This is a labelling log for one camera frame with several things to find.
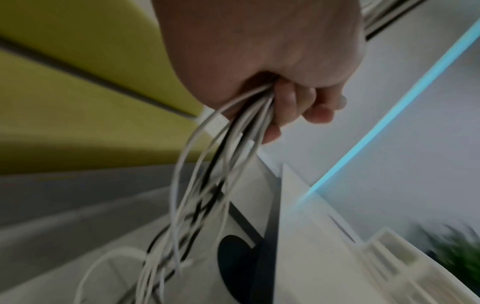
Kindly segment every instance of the gray floor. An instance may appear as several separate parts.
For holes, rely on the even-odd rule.
[[[106,251],[126,245],[146,249],[168,223],[166,216],[158,217],[165,213],[162,208],[167,193],[167,189],[154,190],[3,229],[0,304],[71,302],[86,269]],[[210,246],[218,226],[219,222],[213,222],[202,231],[192,256]],[[224,234],[238,235],[253,244],[231,218]],[[116,303],[136,281],[140,268],[139,262],[126,258],[103,264],[86,283],[84,303]],[[169,303],[178,304],[235,303],[220,278],[216,251],[205,262],[186,270],[182,278],[171,280],[166,298]]]

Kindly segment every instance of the bundle of cables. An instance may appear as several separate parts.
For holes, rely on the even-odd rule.
[[[135,290],[134,303],[147,304],[154,291],[157,292],[160,301],[165,303],[165,282],[176,273],[180,275],[184,268],[205,260],[216,250],[227,222],[232,189],[255,157],[265,131],[273,119],[273,99],[271,84],[258,87],[229,101],[198,126],[181,152],[173,171],[169,201],[170,225],[159,232],[147,251],[135,247],[121,247],[107,252],[96,260],[80,281],[73,304],[82,302],[84,284],[92,271],[101,263],[119,256],[143,262],[137,284],[132,288],[132,291]],[[178,202],[180,172],[193,144],[209,122],[241,102],[244,102],[244,105],[236,118],[213,138],[200,155],[182,200]],[[199,174],[203,159],[223,135],[224,138],[208,168]],[[249,140],[254,141],[252,148],[247,157],[236,165],[241,154],[250,147]],[[211,176],[216,167],[220,173]],[[202,205],[207,196],[211,198],[207,204]],[[188,258],[201,228],[220,215],[220,229],[211,249],[199,256]]]

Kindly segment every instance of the hand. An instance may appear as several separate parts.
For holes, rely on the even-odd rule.
[[[274,120],[264,143],[300,115],[328,123],[363,57],[358,0],[153,0],[180,80],[217,109],[273,76]],[[225,116],[235,117],[241,107]]]

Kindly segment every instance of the cable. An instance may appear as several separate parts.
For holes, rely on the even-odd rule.
[[[240,95],[216,110],[199,125],[180,153],[173,171],[169,201],[170,225],[167,225],[155,236],[146,252],[131,247],[120,248],[109,251],[98,259],[88,269],[80,281],[75,293],[74,304],[80,304],[83,285],[90,273],[100,263],[110,258],[127,256],[143,262],[138,282],[134,287],[134,295],[136,304],[147,304],[154,288],[158,288],[159,298],[164,302],[165,281],[170,279],[175,273],[181,275],[181,269],[195,265],[211,254],[212,250],[217,247],[226,225],[230,204],[229,198],[232,193],[231,190],[238,183],[246,167],[255,157],[257,149],[262,143],[265,130],[272,121],[272,102],[274,96],[271,86],[271,84],[264,85]],[[190,149],[201,132],[203,132],[206,124],[235,104],[245,101],[245,99],[248,100],[238,112],[237,117],[217,134],[207,149],[205,149],[198,158],[187,190],[181,201],[178,202],[180,171]],[[215,142],[225,132],[225,137],[207,170],[200,176],[197,176],[203,159],[215,145]],[[254,140],[253,147],[250,149],[246,158],[235,166],[243,151],[247,149],[247,143],[250,139]],[[216,168],[220,170],[220,173],[212,175]],[[205,206],[202,206],[203,200],[210,194],[214,187],[216,187],[216,189],[213,191],[213,196]],[[222,191],[224,192],[224,196],[219,200],[219,203],[216,204],[219,194]],[[193,205],[195,209],[194,212],[191,212],[189,209]],[[212,247],[199,256],[188,258],[192,245],[202,227],[220,215],[220,228]],[[180,255],[180,250],[184,247],[185,251]],[[159,282],[156,282],[157,275],[159,276]]]

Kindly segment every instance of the yellow wall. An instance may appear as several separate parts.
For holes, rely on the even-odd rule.
[[[195,128],[189,119],[0,51],[0,174],[175,163]],[[204,134],[189,160],[209,141]]]
[[[186,113],[202,110],[175,76],[158,25],[129,0],[1,0],[0,36]]]

